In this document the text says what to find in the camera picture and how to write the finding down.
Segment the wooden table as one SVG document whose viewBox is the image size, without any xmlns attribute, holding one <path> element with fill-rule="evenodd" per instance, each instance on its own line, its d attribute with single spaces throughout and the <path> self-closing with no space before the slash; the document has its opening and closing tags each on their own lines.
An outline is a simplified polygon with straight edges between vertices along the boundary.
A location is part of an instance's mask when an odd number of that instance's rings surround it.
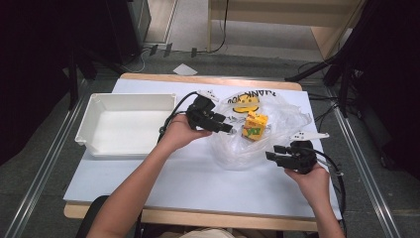
<svg viewBox="0 0 420 238">
<path fill-rule="evenodd" d="M 295 82 L 256 81 L 237 78 L 197 77 L 169 74 L 124 73 L 117 80 L 112 93 L 175 94 L 178 97 L 194 89 L 211 89 L 218 96 L 228 96 L 242 89 L 266 89 L 279 92 L 286 101 L 299 106 L 303 112 L 312 111 L 308 94 Z M 127 160 L 136 157 L 143 161 L 146 155 L 116 157 Z M 311 219 L 282 219 L 280 217 L 246 216 L 238 214 L 150 210 L 144 208 L 145 223 L 231 227 L 262 230 L 314 231 L 315 217 Z"/>
</svg>

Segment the black stand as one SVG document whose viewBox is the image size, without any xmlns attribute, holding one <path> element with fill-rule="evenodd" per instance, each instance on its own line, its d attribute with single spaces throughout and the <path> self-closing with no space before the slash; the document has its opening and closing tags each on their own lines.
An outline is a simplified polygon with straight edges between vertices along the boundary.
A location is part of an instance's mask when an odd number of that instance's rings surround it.
<svg viewBox="0 0 420 238">
<path fill-rule="evenodd" d="M 338 80 L 341 80 L 338 105 L 342 115 L 347 118 L 346 106 L 352 72 L 356 65 L 357 56 L 362 50 L 362 41 L 368 35 L 369 21 L 372 19 L 372 16 L 379 6 L 379 2 L 380 0 L 365 0 L 365 6 L 359 21 L 356 23 L 344 45 L 336 54 L 303 72 L 293 75 L 292 77 L 286 77 L 284 80 L 287 82 L 298 82 L 305 77 L 328 67 L 329 69 L 323 78 L 324 85 L 327 87 L 334 86 Z"/>
<path fill-rule="evenodd" d="M 93 56 L 90 51 L 84 48 L 73 48 L 68 55 L 68 79 L 69 79 L 69 106 L 72 110 L 78 100 L 78 82 L 77 71 L 83 74 L 85 78 L 94 79 L 97 70 L 92 63 Z"/>
</svg>

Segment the person's right hand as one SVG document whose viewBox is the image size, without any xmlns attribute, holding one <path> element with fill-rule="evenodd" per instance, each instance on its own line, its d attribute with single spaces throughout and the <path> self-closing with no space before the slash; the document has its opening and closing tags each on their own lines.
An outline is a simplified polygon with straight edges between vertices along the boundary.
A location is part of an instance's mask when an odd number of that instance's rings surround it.
<svg viewBox="0 0 420 238">
<path fill-rule="evenodd" d="M 312 171 L 306 175 L 291 169 L 285 169 L 284 172 L 298 184 L 302 194 L 312 208 L 324 207 L 330 204 L 330 176 L 319 164 L 316 164 Z"/>
</svg>

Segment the clear plastic bag smiley print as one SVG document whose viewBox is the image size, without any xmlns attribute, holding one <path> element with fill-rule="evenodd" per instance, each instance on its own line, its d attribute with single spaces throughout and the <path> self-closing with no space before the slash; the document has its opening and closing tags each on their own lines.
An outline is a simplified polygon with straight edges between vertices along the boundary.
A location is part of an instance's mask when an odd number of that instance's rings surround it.
<svg viewBox="0 0 420 238">
<path fill-rule="evenodd" d="M 273 145 L 287 145 L 289 137 L 311 122 L 300 107 L 288 103 L 276 91 L 255 89 L 237 92 L 223 99 L 215 108 L 233 126 L 230 133 L 213 134 L 209 143 L 216 163 L 225 170 L 246 170 L 262 163 L 265 152 Z M 250 111 L 266 115 L 267 125 L 262 138 L 252 141 L 242 136 Z"/>
</svg>

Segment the white table cover sheet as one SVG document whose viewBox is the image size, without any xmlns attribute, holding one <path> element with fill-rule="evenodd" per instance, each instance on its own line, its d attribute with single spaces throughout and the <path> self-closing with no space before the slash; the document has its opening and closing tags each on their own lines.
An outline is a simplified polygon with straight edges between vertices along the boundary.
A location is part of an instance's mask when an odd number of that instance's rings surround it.
<svg viewBox="0 0 420 238">
<path fill-rule="evenodd" d="M 177 151 L 164 164 L 146 203 L 150 210 L 311 219 L 298 185 L 282 168 L 265 160 L 254 169 L 227 171 L 211 160 L 208 140 Z M 64 215 L 81 218 L 90 203 L 110 194 L 139 164 L 132 157 L 96 159 L 84 154 L 65 193 Z"/>
</svg>

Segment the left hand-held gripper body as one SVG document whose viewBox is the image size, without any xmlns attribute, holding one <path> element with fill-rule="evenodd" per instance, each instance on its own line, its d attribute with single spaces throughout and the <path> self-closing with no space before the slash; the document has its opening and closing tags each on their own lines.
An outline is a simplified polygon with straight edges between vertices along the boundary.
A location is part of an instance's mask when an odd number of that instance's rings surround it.
<svg viewBox="0 0 420 238">
<path fill-rule="evenodd" d="M 219 131 L 220 122 L 216 113 L 212 111 L 215 107 L 214 102 L 218 102 L 219 99 L 212 90 L 198 90 L 196 94 L 197 97 L 185 112 L 190 128 L 195 130 L 200 127 L 207 131 Z"/>
</svg>

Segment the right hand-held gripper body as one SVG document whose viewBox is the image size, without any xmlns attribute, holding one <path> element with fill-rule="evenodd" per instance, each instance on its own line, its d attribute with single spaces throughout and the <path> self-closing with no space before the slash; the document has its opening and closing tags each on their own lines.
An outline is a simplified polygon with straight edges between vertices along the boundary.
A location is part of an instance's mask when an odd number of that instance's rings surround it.
<svg viewBox="0 0 420 238">
<path fill-rule="evenodd" d="M 313 148 L 312 140 L 329 138 L 328 133 L 300 131 L 290 136 L 290 154 L 281 154 L 284 159 L 279 165 L 286 169 L 296 170 L 306 175 L 312 171 L 317 163 L 317 150 Z"/>
</svg>

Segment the white paper scrap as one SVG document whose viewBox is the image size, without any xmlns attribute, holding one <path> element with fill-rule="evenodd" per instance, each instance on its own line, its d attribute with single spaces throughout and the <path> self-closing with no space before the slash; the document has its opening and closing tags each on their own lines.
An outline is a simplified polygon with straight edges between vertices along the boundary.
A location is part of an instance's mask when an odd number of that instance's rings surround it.
<svg viewBox="0 0 420 238">
<path fill-rule="evenodd" d="M 178 75 L 195 75 L 197 70 L 193 69 L 192 67 L 182 63 L 178 67 L 173 70 L 174 73 Z"/>
</svg>

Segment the metal floor rail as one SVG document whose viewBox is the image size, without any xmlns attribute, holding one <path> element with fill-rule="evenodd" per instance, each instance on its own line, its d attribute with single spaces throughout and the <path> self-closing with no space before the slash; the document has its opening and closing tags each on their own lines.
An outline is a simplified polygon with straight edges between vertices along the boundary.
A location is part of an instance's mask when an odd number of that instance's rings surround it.
<svg viewBox="0 0 420 238">
<path fill-rule="evenodd" d="M 44 187 L 50 177 L 53 167 L 57 161 L 60 151 L 68 137 L 68 134 L 85 102 L 86 96 L 82 95 L 76 100 L 74 107 L 68 110 L 65 117 L 55 134 L 52 144 L 45 155 L 35 178 L 21 200 L 18 210 L 10 223 L 4 238 L 20 238 L 28 221 L 31 217 L 38 200 L 44 190 Z"/>
<path fill-rule="evenodd" d="M 391 210 L 376 183 L 376 180 L 365 158 L 365 154 L 363 153 L 361 146 L 354 134 L 350 120 L 345 118 L 341 110 L 338 108 L 334 109 L 334 114 L 348 144 L 353 160 L 365 186 L 369 200 L 372 204 L 373 210 L 382 227 L 385 238 L 402 238 L 393 215 L 391 214 Z"/>
</svg>

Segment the dark cabinet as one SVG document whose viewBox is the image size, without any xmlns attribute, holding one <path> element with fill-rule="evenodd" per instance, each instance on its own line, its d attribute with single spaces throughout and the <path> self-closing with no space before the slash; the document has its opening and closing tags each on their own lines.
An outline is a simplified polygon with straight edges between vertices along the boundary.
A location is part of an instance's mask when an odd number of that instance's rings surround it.
<svg viewBox="0 0 420 238">
<path fill-rule="evenodd" d="M 148 0 L 106 0 L 118 63 L 138 56 L 145 44 L 152 16 Z"/>
</svg>

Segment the person's beige trousers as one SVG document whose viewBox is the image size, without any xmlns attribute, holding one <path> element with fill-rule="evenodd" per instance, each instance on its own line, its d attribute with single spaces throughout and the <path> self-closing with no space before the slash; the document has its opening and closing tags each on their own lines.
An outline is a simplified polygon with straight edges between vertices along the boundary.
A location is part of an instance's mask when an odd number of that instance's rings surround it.
<svg viewBox="0 0 420 238">
<path fill-rule="evenodd" d="M 181 235 L 179 238 L 236 238 L 230 232 L 224 229 L 203 229 L 194 230 Z"/>
</svg>

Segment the person's left hand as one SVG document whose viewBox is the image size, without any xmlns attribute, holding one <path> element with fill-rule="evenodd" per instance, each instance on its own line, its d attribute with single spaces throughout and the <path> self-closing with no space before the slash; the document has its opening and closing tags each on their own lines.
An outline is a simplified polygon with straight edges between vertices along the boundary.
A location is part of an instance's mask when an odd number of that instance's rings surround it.
<svg viewBox="0 0 420 238">
<path fill-rule="evenodd" d="M 163 137 L 157 144 L 158 149 L 166 154 L 183 148 L 190 142 L 211 135 L 207 130 L 191 129 L 185 115 L 176 115 L 169 123 Z"/>
</svg>

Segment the white plastic bin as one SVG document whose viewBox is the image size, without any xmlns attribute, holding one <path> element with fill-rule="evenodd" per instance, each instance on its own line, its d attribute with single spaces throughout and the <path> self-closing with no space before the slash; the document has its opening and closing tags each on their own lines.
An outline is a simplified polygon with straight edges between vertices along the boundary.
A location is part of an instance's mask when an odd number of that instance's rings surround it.
<svg viewBox="0 0 420 238">
<path fill-rule="evenodd" d="M 175 103 L 174 94 L 94 93 L 74 141 L 94 157 L 146 155 Z"/>
</svg>

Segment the dark curtain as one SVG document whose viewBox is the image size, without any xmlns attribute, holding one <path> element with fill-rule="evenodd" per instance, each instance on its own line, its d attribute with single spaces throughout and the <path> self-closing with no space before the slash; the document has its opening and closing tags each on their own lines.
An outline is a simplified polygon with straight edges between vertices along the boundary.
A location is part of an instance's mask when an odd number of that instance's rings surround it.
<svg viewBox="0 0 420 238">
<path fill-rule="evenodd" d="M 0 166 L 69 94 L 68 55 L 90 0 L 0 0 Z"/>
<path fill-rule="evenodd" d="M 367 0 L 354 33 L 367 129 L 387 168 L 420 180 L 420 0 Z"/>
</svg>

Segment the yellow carton box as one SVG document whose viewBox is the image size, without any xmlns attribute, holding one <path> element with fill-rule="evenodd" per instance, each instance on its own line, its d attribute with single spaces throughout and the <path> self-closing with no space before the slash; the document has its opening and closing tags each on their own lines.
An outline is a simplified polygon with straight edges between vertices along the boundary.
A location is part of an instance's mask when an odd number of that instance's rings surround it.
<svg viewBox="0 0 420 238">
<path fill-rule="evenodd" d="M 242 136 L 252 141 L 260 140 L 263 137 L 267 121 L 266 115 L 250 111 L 242 129 Z"/>
</svg>

